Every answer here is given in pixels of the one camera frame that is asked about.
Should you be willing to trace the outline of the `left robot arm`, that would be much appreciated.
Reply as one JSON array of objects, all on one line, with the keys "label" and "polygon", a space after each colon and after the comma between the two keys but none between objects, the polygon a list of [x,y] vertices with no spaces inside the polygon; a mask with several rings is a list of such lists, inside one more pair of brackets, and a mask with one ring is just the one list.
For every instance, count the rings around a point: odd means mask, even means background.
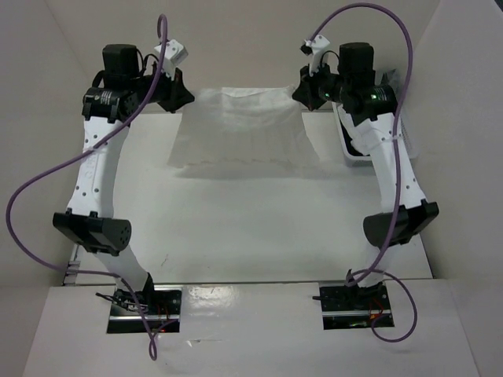
[{"label": "left robot arm", "polygon": [[53,226],[93,254],[116,280],[109,301],[145,314],[160,304],[151,275],[130,248],[132,226],[114,216],[113,193],[129,118],[140,113],[142,101],[174,113],[195,100],[185,88],[178,65],[187,57],[176,40],[157,46],[152,74],[145,74],[146,57],[130,44],[111,44],[102,50],[99,71],[83,97],[83,158],[75,190],[65,212],[53,216]]}]

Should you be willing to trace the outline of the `white pleated skirt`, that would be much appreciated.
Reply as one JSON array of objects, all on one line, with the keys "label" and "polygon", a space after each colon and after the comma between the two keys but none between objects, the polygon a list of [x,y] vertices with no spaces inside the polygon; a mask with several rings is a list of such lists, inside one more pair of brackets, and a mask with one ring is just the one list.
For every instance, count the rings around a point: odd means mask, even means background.
[{"label": "white pleated skirt", "polygon": [[182,110],[168,164],[318,164],[293,86],[202,89]]}]

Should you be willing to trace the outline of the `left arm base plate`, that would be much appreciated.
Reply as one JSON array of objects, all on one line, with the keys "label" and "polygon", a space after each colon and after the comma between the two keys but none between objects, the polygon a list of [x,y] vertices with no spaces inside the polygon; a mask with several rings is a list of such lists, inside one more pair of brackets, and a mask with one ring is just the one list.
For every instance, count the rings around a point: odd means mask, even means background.
[{"label": "left arm base plate", "polygon": [[[146,333],[141,321],[141,316],[135,309],[135,304],[129,301],[124,304],[114,295],[101,295],[110,302],[110,313],[108,317],[108,334],[140,334]],[[182,307],[182,287],[181,286],[155,286],[154,303],[142,305],[145,319],[154,333],[179,333],[180,314]]]}]

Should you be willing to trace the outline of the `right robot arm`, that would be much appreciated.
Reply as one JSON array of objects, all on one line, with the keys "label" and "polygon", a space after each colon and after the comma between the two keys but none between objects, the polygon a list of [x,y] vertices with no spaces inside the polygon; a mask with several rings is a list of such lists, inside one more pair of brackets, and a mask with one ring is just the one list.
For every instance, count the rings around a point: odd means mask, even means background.
[{"label": "right robot arm", "polygon": [[374,49],[367,42],[339,47],[337,71],[327,62],[329,41],[319,35],[306,41],[302,52],[311,62],[300,71],[299,87],[292,97],[313,111],[334,104],[343,139],[373,165],[381,195],[380,213],[363,220],[372,272],[348,273],[347,282],[317,299],[328,310],[364,310],[384,293],[382,279],[391,257],[438,215],[420,188],[403,140],[398,101],[389,79],[376,80]]}]

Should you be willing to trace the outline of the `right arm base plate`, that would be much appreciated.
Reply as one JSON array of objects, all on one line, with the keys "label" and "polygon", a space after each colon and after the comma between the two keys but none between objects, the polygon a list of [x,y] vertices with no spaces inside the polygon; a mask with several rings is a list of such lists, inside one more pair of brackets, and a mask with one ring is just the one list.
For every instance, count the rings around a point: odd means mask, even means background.
[{"label": "right arm base plate", "polygon": [[372,287],[347,287],[343,284],[325,284],[312,299],[321,305],[325,330],[346,330],[395,326],[387,288],[383,283]]}]

